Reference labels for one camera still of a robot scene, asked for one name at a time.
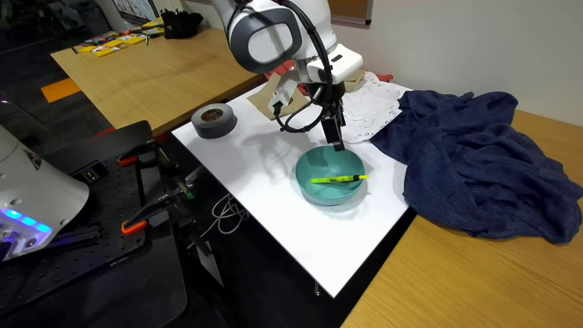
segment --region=wooden table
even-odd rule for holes
[[[156,136],[187,123],[194,110],[261,83],[236,63],[219,30],[187,41],[161,37],[103,59],[72,50],[52,57],[114,128],[148,121]]]
[[[583,128],[529,114],[518,114],[515,127],[583,185]],[[423,218],[345,322],[347,328],[582,325],[583,234],[566,247],[544,240],[485,241]]]

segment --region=dark blue towel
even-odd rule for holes
[[[405,199],[420,216],[491,240],[569,243],[578,234],[583,190],[513,130],[513,96],[409,92],[400,105],[372,145],[409,167]]]

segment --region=white table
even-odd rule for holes
[[[336,298],[407,212],[407,169],[369,143],[347,145],[365,161],[369,183],[349,205],[311,205],[294,169],[305,152],[325,145],[325,134],[320,127],[301,136],[281,134],[249,101],[258,90],[230,103],[239,117],[230,136],[207,141],[192,125],[174,136]],[[318,107],[309,108],[294,127],[312,123],[318,114]]]

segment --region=blue light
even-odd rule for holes
[[[15,212],[15,210],[3,210],[3,214],[8,218],[8,220],[14,220],[14,221],[21,221],[23,214]]]
[[[35,225],[37,225],[37,221],[32,220],[32,218],[25,218],[21,223],[23,223],[25,227],[35,227]]]
[[[52,232],[52,229],[46,227],[46,225],[39,225],[37,230],[39,230],[41,234],[50,234],[50,232]]]

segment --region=black tape roll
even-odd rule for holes
[[[234,132],[238,117],[227,105],[209,105],[194,114],[192,123],[201,139],[221,139]]]

